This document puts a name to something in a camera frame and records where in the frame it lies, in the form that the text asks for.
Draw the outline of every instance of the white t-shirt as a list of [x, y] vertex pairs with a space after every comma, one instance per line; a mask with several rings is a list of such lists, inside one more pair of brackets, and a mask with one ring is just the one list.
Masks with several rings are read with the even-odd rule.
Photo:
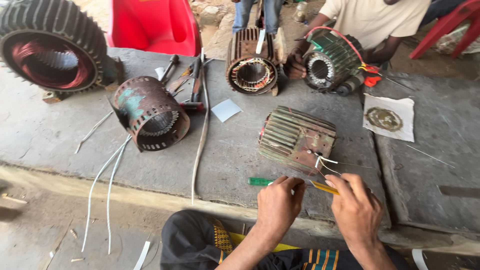
[[384, 0], [326, 0], [320, 13], [336, 17], [334, 29], [359, 40], [364, 49], [373, 49], [388, 36], [414, 35], [430, 0], [400, 0], [387, 5]]

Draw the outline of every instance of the red plastic chair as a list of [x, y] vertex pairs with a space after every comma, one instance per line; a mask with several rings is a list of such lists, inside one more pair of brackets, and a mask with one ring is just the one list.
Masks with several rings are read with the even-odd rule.
[[197, 56], [201, 40], [188, 0], [110, 0], [110, 47]]
[[470, 43], [480, 36], [480, 0], [468, 0], [460, 4], [450, 14], [443, 16], [432, 27], [427, 36], [420, 42], [417, 48], [410, 54], [411, 59], [417, 59], [428, 50], [439, 38], [450, 33], [463, 20], [470, 19], [470, 27], [457, 44], [451, 57], [456, 58]]

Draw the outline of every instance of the jeans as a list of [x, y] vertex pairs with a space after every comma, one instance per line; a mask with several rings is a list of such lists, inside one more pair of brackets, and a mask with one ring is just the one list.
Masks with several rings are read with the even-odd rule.
[[[235, 4], [235, 21], [232, 32], [236, 33], [247, 28], [250, 10], [254, 0], [241, 0]], [[267, 33], [276, 34], [280, 23], [280, 10], [284, 0], [264, 0], [265, 28]]]
[[427, 13], [423, 17], [420, 27], [429, 24], [438, 17], [445, 16], [452, 12], [459, 4], [466, 0], [434, 0], [428, 7]]

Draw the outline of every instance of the person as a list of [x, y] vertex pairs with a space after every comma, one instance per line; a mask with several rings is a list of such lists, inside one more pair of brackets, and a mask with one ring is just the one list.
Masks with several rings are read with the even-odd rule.
[[[280, 10], [284, 0], [264, 0], [265, 30], [267, 33], [276, 34], [280, 24]], [[255, 0], [232, 0], [235, 3], [235, 20], [232, 32], [236, 33], [247, 28], [250, 10]]]
[[[336, 18], [334, 29], [360, 42], [364, 62], [381, 64], [392, 58], [402, 37], [417, 32], [429, 4], [430, 0], [326, 0], [303, 36]], [[383, 48], [375, 51], [385, 39]], [[301, 59], [309, 46], [305, 39], [300, 40], [289, 54], [283, 69], [290, 79], [306, 77]]]
[[360, 176], [325, 177], [339, 193], [331, 209], [349, 251], [271, 252], [300, 213], [307, 188], [300, 178], [280, 176], [258, 194], [257, 222], [235, 249], [218, 220], [192, 210], [173, 214], [162, 229], [161, 270], [409, 269], [405, 259], [378, 239], [384, 210]]
[[426, 26], [438, 17], [448, 15], [458, 5], [465, 1], [466, 0], [432, 0], [432, 3], [428, 7], [427, 13], [423, 17], [419, 28]]

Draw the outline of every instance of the red wire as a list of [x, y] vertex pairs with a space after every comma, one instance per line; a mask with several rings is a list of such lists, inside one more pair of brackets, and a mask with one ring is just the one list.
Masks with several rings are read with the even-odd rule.
[[[28, 64], [25, 62], [26, 58], [34, 54], [38, 54], [44, 51], [58, 51], [58, 52], [72, 52], [78, 59], [77, 62], [77, 74], [71, 82], [59, 82], [55, 77], [45, 77], [42, 74], [39, 74], [35, 71], [32, 71]], [[78, 55], [67, 46], [45, 46], [41, 44], [38, 40], [32, 40], [27, 43], [17, 42], [12, 46], [12, 57], [15, 63], [22, 69], [22, 71], [29, 76], [35, 83], [47, 86], [47, 87], [56, 87], [61, 89], [73, 88], [79, 86], [83, 83], [89, 76], [92, 68], [87, 65], [88, 58], [85, 55]]]
[[367, 70], [368, 72], [374, 72], [379, 70], [380, 68], [379, 67], [375, 67], [375, 66], [370, 66], [368, 64], [366, 64], [364, 61], [363, 61], [363, 58], [361, 57], [359, 51], [357, 50], [357, 48], [355, 48], [355, 46], [350, 42], [350, 40], [348, 40], [343, 34], [341, 34], [340, 32], [338, 32], [337, 30], [333, 29], [333, 28], [330, 28], [330, 27], [327, 27], [327, 26], [317, 26], [317, 27], [314, 27], [312, 30], [310, 30], [305, 36], [304, 38], [306, 39], [308, 37], [308, 35], [310, 35], [314, 30], [316, 29], [328, 29], [330, 31], [334, 31], [335, 33], [337, 33], [341, 38], [343, 38], [349, 45], [350, 47], [352, 47], [352, 49], [355, 51], [355, 53], [357, 54], [357, 56], [359, 57], [362, 65], [366, 65], [367, 66]]

